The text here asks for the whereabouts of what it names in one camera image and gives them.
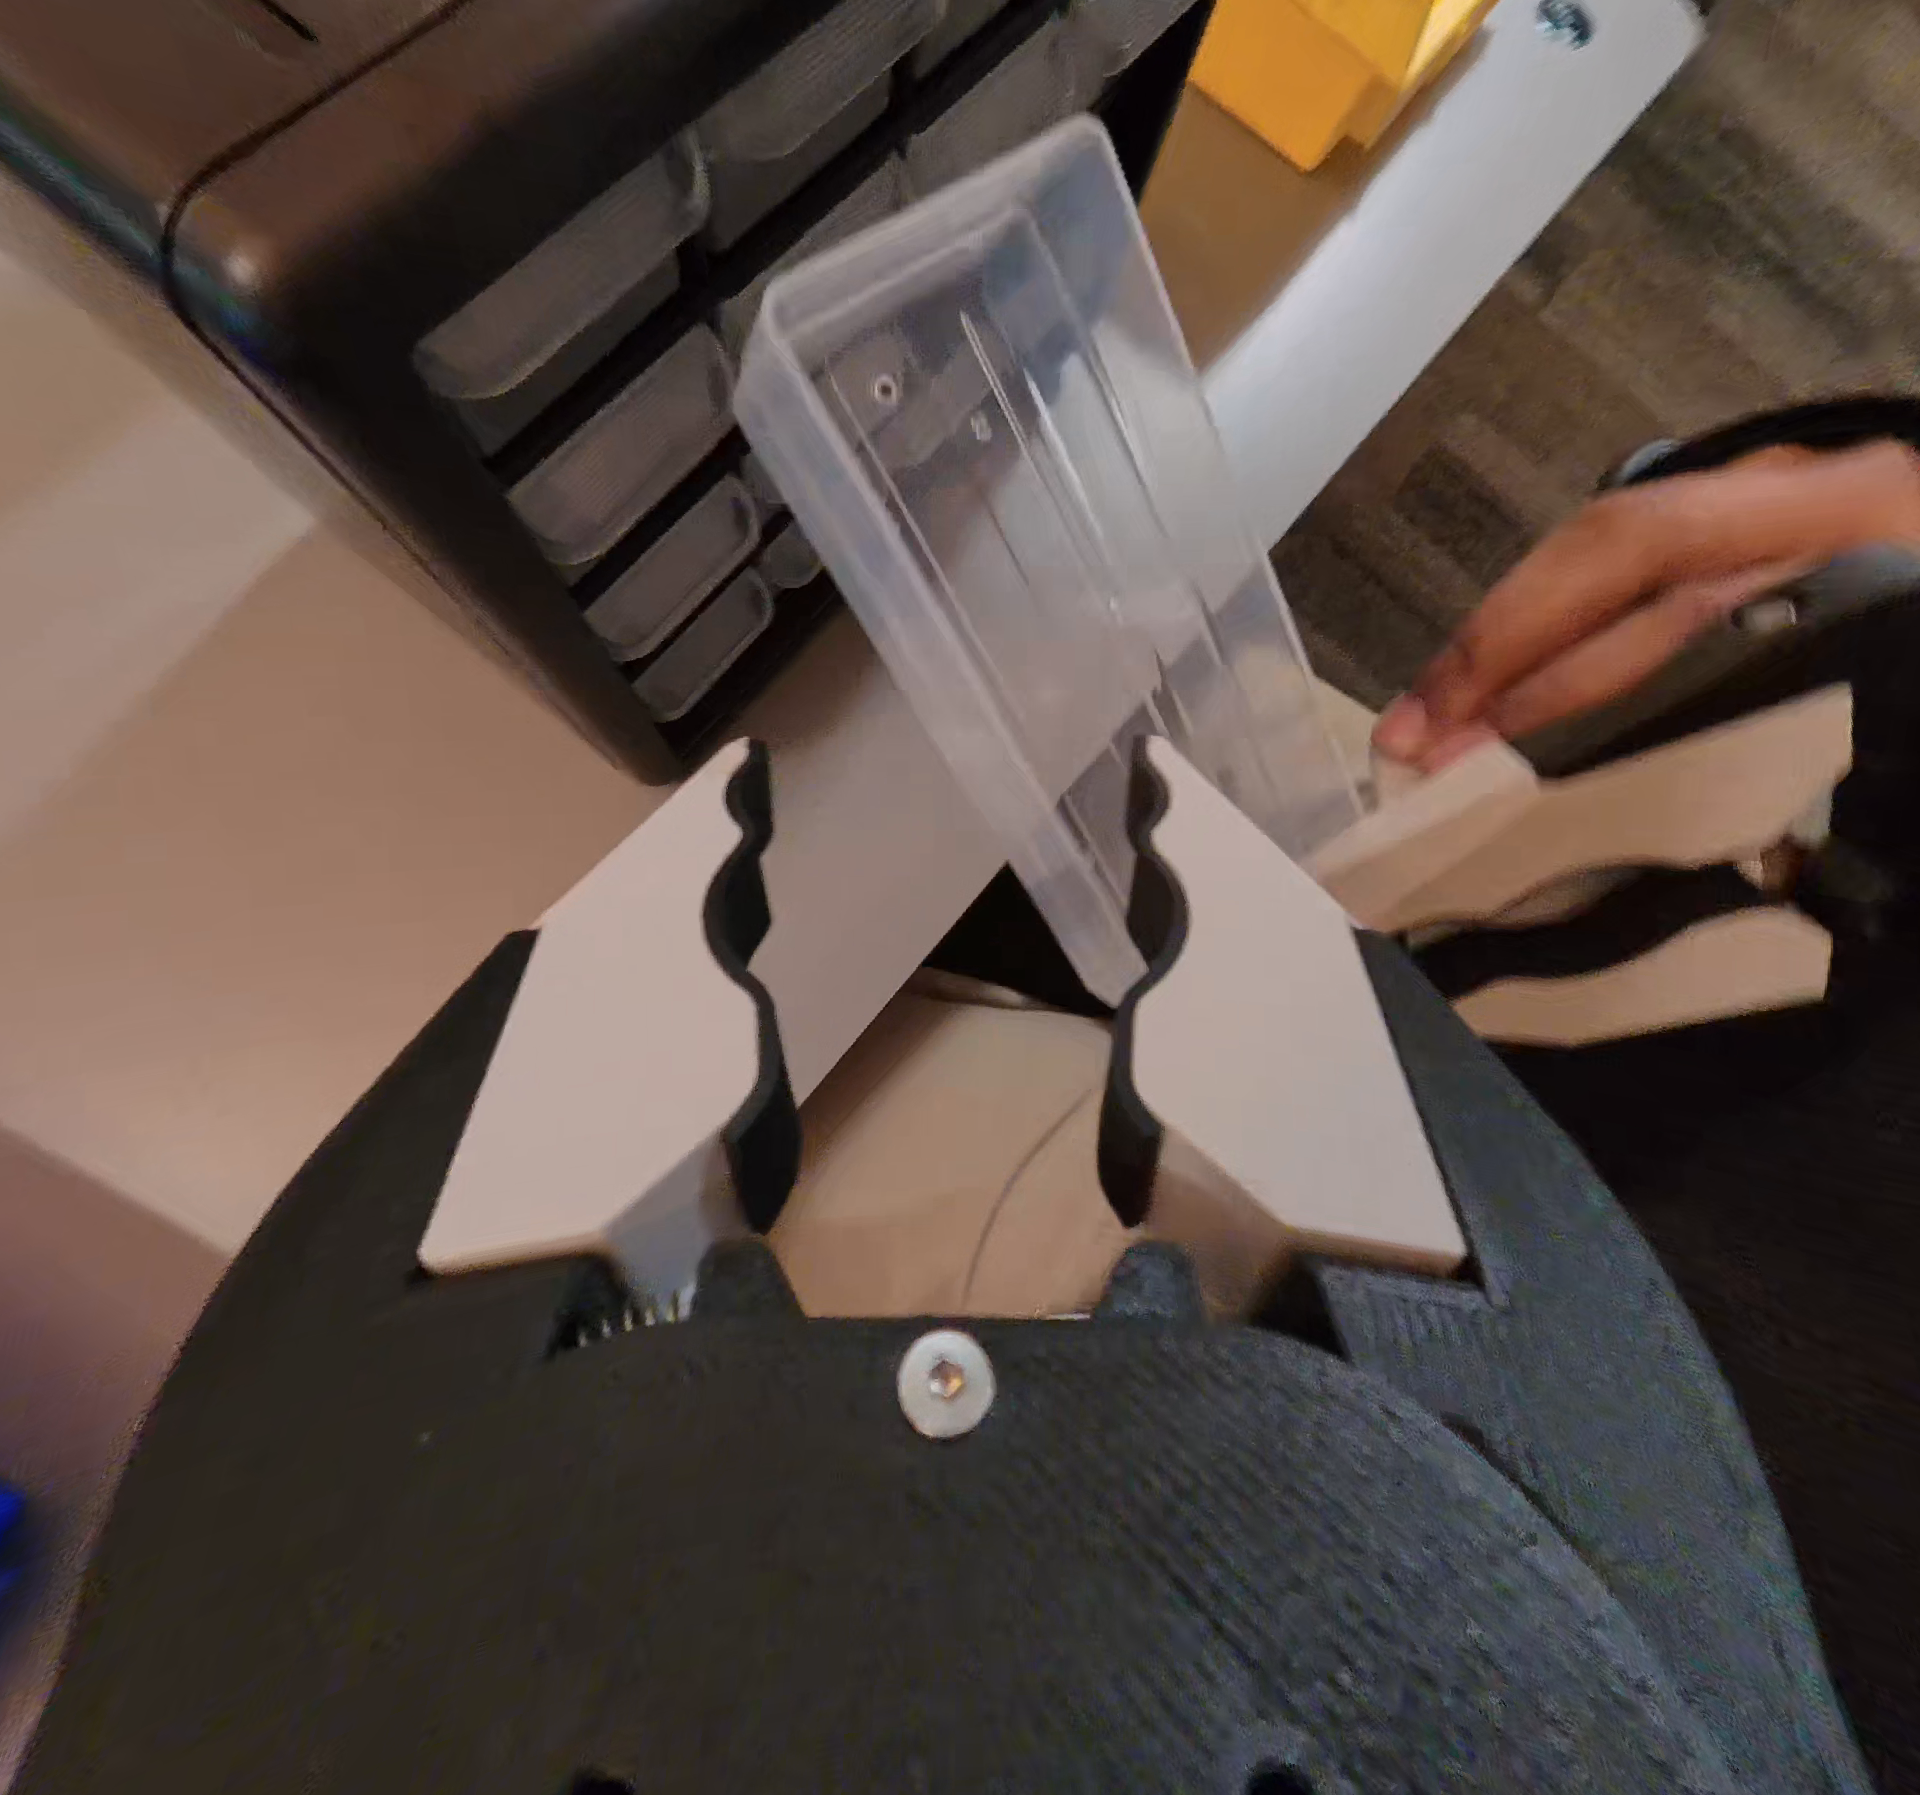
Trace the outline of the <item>person's dark knit sweater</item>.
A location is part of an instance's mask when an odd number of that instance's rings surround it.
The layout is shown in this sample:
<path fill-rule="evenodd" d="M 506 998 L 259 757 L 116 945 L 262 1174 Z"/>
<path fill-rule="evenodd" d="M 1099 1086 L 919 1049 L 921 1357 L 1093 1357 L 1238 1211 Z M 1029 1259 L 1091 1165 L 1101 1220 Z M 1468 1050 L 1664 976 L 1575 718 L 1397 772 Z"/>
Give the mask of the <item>person's dark knit sweater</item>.
<path fill-rule="evenodd" d="M 1501 1060 L 1584 1148 L 1746 1414 L 1883 1791 L 1918 1788 L 1916 942 L 1810 1008 Z"/>

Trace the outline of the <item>clear plastic drawer tray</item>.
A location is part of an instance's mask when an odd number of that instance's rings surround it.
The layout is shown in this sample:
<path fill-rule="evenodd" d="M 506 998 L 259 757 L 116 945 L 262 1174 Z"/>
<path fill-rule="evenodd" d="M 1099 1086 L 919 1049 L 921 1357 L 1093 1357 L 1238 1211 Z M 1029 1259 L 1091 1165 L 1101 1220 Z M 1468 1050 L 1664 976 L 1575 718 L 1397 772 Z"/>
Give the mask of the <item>clear plastic drawer tray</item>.
<path fill-rule="evenodd" d="M 1142 738 L 1300 862 L 1359 819 L 1091 113 L 774 274 L 734 408 L 1098 1001 L 1145 970 Z"/>

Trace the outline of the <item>black drawer cabinet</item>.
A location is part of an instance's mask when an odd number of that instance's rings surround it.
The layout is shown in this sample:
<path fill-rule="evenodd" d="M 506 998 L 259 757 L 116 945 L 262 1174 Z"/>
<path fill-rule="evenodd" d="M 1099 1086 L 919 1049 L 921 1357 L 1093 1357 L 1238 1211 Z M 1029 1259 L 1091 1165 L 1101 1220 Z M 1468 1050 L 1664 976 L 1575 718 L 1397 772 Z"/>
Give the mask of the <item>black drawer cabinet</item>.
<path fill-rule="evenodd" d="M 626 770 L 614 672 L 417 345 L 843 0 L 2 0 L 13 253 L 133 340 Z M 1109 131 L 1142 188 L 1213 0 Z"/>

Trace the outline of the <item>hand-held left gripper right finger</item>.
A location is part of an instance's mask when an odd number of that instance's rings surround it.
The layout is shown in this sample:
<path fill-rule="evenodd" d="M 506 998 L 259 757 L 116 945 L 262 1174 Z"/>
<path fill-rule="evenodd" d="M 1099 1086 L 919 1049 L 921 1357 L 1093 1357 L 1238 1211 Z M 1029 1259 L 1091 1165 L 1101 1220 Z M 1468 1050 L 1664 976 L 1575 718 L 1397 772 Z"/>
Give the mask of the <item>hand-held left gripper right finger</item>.
<path fill-rule="evenodd" d="M 1316 1256 L 1455 1277 L 1470 1242 L 1364 932 L 1161 738 L 1139 742 L 1124 828 L 1145 970 L 1098 1128 L 1118 1221 L 1180 1249 L 1206 1302 L 1268 1302 Z"/>

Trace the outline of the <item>group of small cabinet drawers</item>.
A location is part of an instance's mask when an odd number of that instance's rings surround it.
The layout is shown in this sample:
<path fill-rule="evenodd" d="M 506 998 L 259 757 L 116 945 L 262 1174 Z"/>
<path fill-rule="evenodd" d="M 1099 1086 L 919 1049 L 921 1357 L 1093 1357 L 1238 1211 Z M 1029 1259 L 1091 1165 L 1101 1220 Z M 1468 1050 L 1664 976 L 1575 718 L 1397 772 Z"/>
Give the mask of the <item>group of small cabinet drawers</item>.
<path fill-rule="evenodd" d="M 734 418 L 774 275 L 1085 109 L 1204 0 L 843 0 L 422 338 L 426 389 L 676 750 L 832 592 Z"/>

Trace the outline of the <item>grey desk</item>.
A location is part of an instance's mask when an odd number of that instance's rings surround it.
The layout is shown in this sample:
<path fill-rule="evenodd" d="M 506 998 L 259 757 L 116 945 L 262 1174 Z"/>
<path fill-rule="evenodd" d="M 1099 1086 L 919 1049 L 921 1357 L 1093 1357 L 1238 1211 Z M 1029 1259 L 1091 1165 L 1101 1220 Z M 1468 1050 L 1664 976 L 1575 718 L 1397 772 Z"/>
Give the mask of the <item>grey desk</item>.
<path fill-rule="evenodd" d="M 1501 0 L 1383 149 L 1207 101 L 1145 202 L 1266 547 L 1703 42 Z M 265 472 L 4 219 L 4 1144 L 230 1254 L 492 945 L 672 796 Z"/>

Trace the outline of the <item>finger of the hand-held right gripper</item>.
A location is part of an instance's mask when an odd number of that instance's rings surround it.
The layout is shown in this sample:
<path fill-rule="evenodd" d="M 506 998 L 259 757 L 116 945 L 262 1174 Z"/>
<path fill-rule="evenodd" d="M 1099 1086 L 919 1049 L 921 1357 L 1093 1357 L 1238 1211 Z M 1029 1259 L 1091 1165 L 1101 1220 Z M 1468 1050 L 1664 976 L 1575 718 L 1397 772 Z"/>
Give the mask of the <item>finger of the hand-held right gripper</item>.
<path fill-rule="evenodd" d="M 1496 979 L 1453 996 L 1453 1012 L 1490 1042 L 1600 1044 L 1812 1005 L 1834 960 L 1834 936 L 1807 913 L 1739 910 L 1619 963 Z"/>
<path fill-rule="evenodd" d="M 1773 847 L 1853 766 L 1853 691 L 1826 686 L 1584 775 L 1487 746 L 1407 782 L 1312 859 L 1359 925 L 1501 917 L 1598 870 L 1693 870 Z"/>

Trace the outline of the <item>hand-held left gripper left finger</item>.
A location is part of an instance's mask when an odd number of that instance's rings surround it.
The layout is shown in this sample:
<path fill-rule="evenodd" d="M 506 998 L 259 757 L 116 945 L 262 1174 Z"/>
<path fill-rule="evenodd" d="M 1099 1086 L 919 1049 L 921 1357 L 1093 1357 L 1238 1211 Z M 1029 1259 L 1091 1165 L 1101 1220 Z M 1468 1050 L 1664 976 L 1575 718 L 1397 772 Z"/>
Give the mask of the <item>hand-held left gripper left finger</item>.
<path fill-rule="evenodd" d="M 691 1311 L 718 1244 L 774 1230 L 801 1107 L 774 996 L 774 762 L 722 748 L 541 917 L 421 1237 L 434 1275 L 593 1256 Z"/>

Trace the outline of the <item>person's right hand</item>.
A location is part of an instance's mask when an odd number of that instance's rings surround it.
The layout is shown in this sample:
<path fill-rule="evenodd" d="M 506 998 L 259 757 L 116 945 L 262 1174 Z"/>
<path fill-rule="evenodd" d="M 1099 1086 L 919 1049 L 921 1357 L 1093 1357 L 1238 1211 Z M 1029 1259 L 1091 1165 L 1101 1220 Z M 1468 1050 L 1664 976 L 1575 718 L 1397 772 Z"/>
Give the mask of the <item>person's right hand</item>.
<path fill-rule="evenodd" d="M 1487 594 L 1371 750 L 1432 775 L 1482 743 L 1619 702 L 1737 608 L 1862 548 L 1916 555 L 1918 462 L 1895 440 L 1796 447 L 1626 485 L 1554 527 Z"/>

